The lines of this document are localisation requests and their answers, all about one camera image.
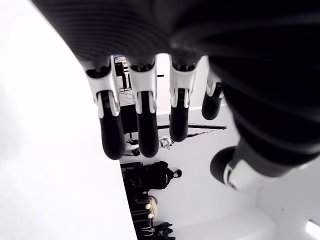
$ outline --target light fixture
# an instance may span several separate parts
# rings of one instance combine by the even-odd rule
[[[320,224],[315,221],[309,220],[306,223],[305,231],[320,240]]]

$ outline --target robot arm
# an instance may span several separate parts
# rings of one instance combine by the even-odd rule
[[[112,55],[129,62],[141,153],[159,148],[156,55],[170,60],[170,137],[187,136],[201,56],[209,56],[202,115],[225,97],[238,146],[212,160],[213,176],[244,190],[320,154],[320,5],[314,1],[32,0],[83,66],[98,105],[103,150],[125,152]]]

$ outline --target black fingertip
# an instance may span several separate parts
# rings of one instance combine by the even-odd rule
[[[111,111],[105,110],[100,125],[104,153],[112,160],[120,159],[126,151],[121,115],[113,116]]]
[[[159,149],[156,113],[143,111],[137,114],[139,148],[143,156],[154,157]]]
[[[189,109],[183,106],[172,107],[170,114],[170,137],[175,142],[182,142],[188,134]]]
[[[208,96],[207,93],[204,94],[201,112],[206,120],[213,120],[218,116],[221,100],[222,98],[218,96]]]
[[[236,151],[235,146],[230,146],[219,151],[211,160],[210,172],[215,179],[225,184],[224,172],[227,164],[232,160]]]

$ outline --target white surface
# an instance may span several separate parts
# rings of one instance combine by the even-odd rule
[[[320,240],[320,227],[311,221],[308,221],[305,226],[305,231],[316,239]]]
[[[259,209],[174,230],[183,240],[273,240],[275,223]]]
[[[82,67],[29,1],[0,11],[0,239],[136,239]]]
[[[159,125],[168,124],[168,115],[158,116],[157,119]],[[177,168],[182,170],[182,177],[172,179],[165,189],[149,192],[158,199],[156,220],[173,224],[174,230],[218,220],[256,207],[255,191],[236,192],[217,181],[210,173],[213,156],[221,149],[238,143],[239,137],[228,107],[221,107],[218,117],[213,121],[205,120],[201,110],[190,111],[189,122],[227,126],[227,129],[176,142],[170,150],[160,148],[153,158],[139,156],[121,159],[122,162],[142,161],[145,165],[162,160],[173,170]],[[207,129],[193,128],[188,132],[205,131]],[[168,135],[168,129],[159,131],[159,136]]]
[[[276,223],[275,240],[315,240],[305,231],[308,220],[320,223],[320,158],[258,191],[257,207]]]

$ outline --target black backpack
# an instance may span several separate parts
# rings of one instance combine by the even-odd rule
[[[165,161],[155,162],[143,166],[139,171],[142,192],[150,189],[165,189],[173,178],[180,178],[182,171],[178,169],[173,172],[168,168]]]

